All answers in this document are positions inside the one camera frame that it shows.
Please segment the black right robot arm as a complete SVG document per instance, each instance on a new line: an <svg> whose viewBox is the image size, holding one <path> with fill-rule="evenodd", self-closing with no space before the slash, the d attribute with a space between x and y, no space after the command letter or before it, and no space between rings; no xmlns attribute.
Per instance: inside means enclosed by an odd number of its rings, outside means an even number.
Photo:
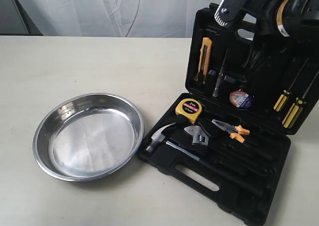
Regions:
<svg viewBox="0 0 319 226"><path fill-rule="evenodd" d="M319 37L319 0L222 0L214 18L222 27L236 26L246 14L264 34L296 39Z"/></svg>

